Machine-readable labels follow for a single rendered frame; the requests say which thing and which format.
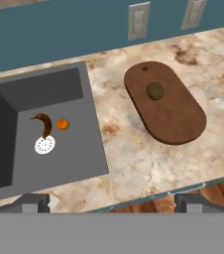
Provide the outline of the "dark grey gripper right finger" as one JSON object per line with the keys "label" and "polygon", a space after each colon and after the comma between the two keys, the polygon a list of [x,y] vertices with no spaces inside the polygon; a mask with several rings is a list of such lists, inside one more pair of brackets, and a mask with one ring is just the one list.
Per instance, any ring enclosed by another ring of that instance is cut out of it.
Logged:
{"label": "dark grey gripper right finger", "polygon": [[212,203],[201,194],[181,193],[174,197],[175,212],[214,213],[224,212],[224,206]]}

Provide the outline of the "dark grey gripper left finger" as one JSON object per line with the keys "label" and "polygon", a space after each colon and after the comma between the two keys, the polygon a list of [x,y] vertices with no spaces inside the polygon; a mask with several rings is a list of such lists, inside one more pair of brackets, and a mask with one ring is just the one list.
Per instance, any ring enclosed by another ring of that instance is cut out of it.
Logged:
{"label": "dark grey gripper left finger", "polygon": [[25,213],[49,212],[50,196],[48,194],[26,193],[10,204],[0,206],[0,212]]}

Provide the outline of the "white sink drain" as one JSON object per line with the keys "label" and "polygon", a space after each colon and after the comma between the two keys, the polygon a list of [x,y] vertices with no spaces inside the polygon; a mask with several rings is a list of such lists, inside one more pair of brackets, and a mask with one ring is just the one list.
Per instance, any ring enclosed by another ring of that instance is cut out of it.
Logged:
{"label": "white sink drain", "polygon": [[55,145],[56,140],[53,136],[40,137],[35,143],[35,151],[39,155],[46,155],[54,149]]}

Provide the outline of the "dark grey sink basin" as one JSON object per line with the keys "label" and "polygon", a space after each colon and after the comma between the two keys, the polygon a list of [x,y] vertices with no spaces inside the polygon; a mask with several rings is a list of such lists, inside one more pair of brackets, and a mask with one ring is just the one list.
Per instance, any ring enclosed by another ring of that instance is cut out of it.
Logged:
{"label": "dark grey sink basin", "polygon": [[107,173],[84,62],[0,78],[0,199]]}

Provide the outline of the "brown banana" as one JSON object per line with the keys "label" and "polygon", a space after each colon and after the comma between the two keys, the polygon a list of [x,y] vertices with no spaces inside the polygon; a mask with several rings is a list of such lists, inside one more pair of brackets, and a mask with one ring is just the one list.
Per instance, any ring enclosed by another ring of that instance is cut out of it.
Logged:
{"label": "brown banana", "polygon": [[52,132],[53,124],[51,118],[45,113],[38,113],[34,119],[41,120],[44,123],[43,138],[46,139]]}

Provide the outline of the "orange tangerine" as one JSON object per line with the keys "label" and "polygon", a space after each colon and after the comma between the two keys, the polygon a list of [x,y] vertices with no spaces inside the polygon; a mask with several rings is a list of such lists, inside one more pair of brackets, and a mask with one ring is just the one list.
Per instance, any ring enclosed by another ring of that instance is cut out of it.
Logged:
{"label": "orange tangerine", "polygon": [[57,122],[56,122],[56,127],[59,130],[66,130],[69,127],[69,122],[67,119],[65,118],[60,118]]}

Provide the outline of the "brown oval cutting board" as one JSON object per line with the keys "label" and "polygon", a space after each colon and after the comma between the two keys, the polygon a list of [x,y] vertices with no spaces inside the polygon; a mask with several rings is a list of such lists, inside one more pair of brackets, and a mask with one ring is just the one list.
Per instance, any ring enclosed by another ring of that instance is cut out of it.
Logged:
{"label": "brown oval cutting board", "polygon": [[[162,99],[149,97],[147,87],[152,82],[163,86]],[[132,65],[125,73],[124,84],[144,126],[156,140],[181,145],[197,139],[205,130],[204,110],[168,65]]]}

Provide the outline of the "grey wall socket plate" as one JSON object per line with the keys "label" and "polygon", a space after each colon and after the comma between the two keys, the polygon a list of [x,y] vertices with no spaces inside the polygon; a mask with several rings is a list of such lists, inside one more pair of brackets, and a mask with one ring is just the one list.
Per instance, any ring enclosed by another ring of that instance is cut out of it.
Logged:
{"label": "grey wall socket plate", "polygon": [[128,7],[128,40],[143,39],[148,33],[150,2]]}
{"label": "grey wall socket plate", "polygon": [[194,29],[199,26],[207,0],[188,0],[184,12],[181,29]]}

